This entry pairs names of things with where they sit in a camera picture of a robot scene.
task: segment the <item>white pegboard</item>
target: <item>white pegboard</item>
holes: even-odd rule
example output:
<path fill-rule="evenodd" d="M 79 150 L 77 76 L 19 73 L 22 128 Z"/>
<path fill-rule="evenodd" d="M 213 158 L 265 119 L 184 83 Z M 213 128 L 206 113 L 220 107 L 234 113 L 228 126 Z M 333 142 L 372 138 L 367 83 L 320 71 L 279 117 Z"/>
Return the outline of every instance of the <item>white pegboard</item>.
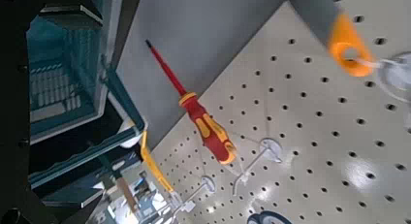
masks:
<path fill-rule="evenodd" d="M 356 26 L 376 57 L 411 49 L 409 0 L 339 3 L 360 20 Z M 379 38 L 383 45 L 376 44 Z M 407 107 L 372 77 L 345 74 L 288 4 L 200 101 L 228 130 L 243 167 L 265 137 L 281 143 L 283 162 L 262 159 L 234 197 L 236 177 L 202 147 L 184 115 L 153 156 L 183 199 L 200 185 L 203 167 L 217 192 L 200 193 L 194 210 L 178 215 L 180 223 L 246 223 L 263 209 L 292 223 L 411 223 Z M 234 168 L 239 171 L 237 163 Z"/>

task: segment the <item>wire basket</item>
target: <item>wire basket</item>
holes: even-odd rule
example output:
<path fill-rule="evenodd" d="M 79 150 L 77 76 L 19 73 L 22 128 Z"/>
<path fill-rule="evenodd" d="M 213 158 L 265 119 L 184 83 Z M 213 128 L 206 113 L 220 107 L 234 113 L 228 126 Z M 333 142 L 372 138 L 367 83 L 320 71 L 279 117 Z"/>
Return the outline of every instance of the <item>wire basket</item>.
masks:
<path fill-rule="evenodd" d="M 104 0 L 93 1 L 104 14 Z M 107 89 L 100 82 L 99 55 L 106 53 L 104 28 L 70 30 L 41 17 L 32 21 L 27 32 L 31 144 L 103 114 Z"/>

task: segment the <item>yellow handle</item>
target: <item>yellow handle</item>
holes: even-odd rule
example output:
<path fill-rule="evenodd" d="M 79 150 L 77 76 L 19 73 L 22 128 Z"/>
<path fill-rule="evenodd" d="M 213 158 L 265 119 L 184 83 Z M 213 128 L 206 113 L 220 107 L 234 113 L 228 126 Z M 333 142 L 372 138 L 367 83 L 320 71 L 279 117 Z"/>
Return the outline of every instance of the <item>yellow handle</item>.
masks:
<path fill-rule="evenodd" d="M 164 175 L 161 173 L 160 169 L 158 169 L 154 159 L 151 157 L 150 153 L 148 152 L 147 146 L 147 131 L 142 132 L 142 159 L 147 163 L 148 169 L 154 174 L 157 180 L 163 185 L 163 187 L 168 192 L 174 192 L 173 187 L 170 183 L 166 180 Z"/>

